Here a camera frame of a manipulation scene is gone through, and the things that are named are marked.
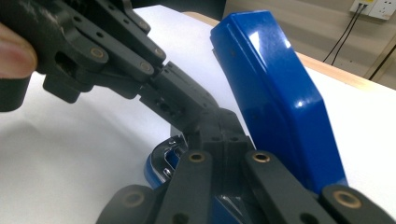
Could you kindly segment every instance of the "wooden edge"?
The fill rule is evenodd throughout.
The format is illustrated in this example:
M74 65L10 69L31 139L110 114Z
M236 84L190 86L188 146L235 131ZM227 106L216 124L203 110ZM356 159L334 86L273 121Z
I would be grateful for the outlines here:
M216 21L216 20L214 20L214 19L212 19L210 17L207 17L207 16L202 15L202 14L197 13L197 12L187 11L187 12L183 12L183 14L188 15L190 17L193 17L196 20L202 21L202 22L204 22L204 23L206 23L208 25L211 25L211 26L216 26L217 24L219 24L219 21Z
M211 26L216 26L219 23L219 21L216 21L200 13L188 11L188 12L183 12L183 14L188 15L192 18L195 18L198 21L202 21ZM353 75L351 73L348 73L347 71L323 63L321 61L318 61L301 53L298 52L296 53L305 67L320 72L321 74L326 75L328 77L335 78L343 83L346 83L349 86L355 87L362 91L386 91L388 89L387 87L379 85L363 77Z

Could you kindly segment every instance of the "screw hole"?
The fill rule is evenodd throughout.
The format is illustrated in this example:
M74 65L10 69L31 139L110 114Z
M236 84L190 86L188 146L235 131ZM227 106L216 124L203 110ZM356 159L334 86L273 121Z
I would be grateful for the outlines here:
M205 156L201 153L193 153L190 155L190 161L201 162L205 160Z
M187 224L188 222L189 217L181 213L175 214L172 218L172 224Z
M340 203L341 205L348 207L348 208L360 208L361 207L361 200L355 195L343 191L337 190L333 194L335 200Z
M264 153L258 152L253 155L253 160L257 162L268 162L270 160L270 157L265 155Z
M91 55L95 58L103 58L105 54L98 48L91 48Z
M307 213L302 213L300 215L300 220L304 224L319 224L318 220L314 216L312 216L311 214L307 214Z
M145 201L145 195L140 191L131 191L122 198L125 207L136 207Z

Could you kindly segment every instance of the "robotic arm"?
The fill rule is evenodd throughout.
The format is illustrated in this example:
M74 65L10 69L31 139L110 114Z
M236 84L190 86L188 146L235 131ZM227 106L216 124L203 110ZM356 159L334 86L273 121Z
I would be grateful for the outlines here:
M165 53L147 37L149 25L129 1L2 0L0 21L34 46L47 91L68 103L94 85L128 99L138 94L183 133L178 146L187 150L165 183L120 190L98 223L209 223L213 195L236 202L228 204L236 204L239 223L393 223L348 187L327 187L317 202L275 155L254 150L232 111L219 108L176 65L163 65ZM8 90L17 99L5 105L21 105L28 81L12 83ZM170 139L159 147L174 144Z

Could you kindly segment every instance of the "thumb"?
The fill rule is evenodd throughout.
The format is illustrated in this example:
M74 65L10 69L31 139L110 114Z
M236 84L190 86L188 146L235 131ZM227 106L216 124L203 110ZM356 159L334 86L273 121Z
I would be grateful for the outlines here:
M0 78L29 77L36 66L32 46L0 22Z

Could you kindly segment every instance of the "rivet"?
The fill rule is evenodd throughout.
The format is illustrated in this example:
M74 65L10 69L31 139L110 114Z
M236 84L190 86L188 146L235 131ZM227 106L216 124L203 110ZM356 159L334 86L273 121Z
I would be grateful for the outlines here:
M164 173L167 177L172 178L172 172L171 172L168 168L163 169L163 173Z
M192 153L189 156L190 161L192 162L201 162L205 160L205 156L201 153Z
M332 196L334 199L340 203L341 205L348 207L348 208L360 208L361 207L361 200L359 200L358 197L355 195L343 191L343 190L337 190L335 191Z
M142 62L140 64L140 67L145 70L145 71L149 71L150 70L150 65L148 63Z
M268 162L270 161L270 157L262 152L256 152L255 154L253 154L253 160L257 162Z
M143 29L147 29L148 28L148 24L143 22L143 21L139 22L139 26L142 27Z
M155 49L155 53L156 53L158 56L163 56L163 51L162 51L161 49Z
M105 56L102 50L98 48L91 48L91 55L95 58L103 58Z

